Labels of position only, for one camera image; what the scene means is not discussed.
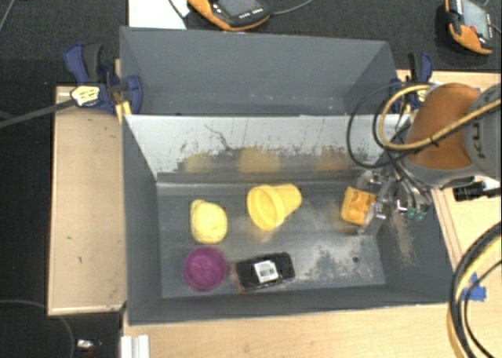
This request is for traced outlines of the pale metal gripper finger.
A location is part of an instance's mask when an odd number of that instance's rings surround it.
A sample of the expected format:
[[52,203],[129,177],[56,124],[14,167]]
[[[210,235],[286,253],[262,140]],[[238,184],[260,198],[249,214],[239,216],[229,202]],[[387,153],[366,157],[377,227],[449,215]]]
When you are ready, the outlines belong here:
[[357,180],[357,189],[369,193],[379,192],[379,174],[365,172]]
[[377,234],[386,220],[387,206],[380,202],[373,203],[366,215],[364,225],[358,230],[358,234]]

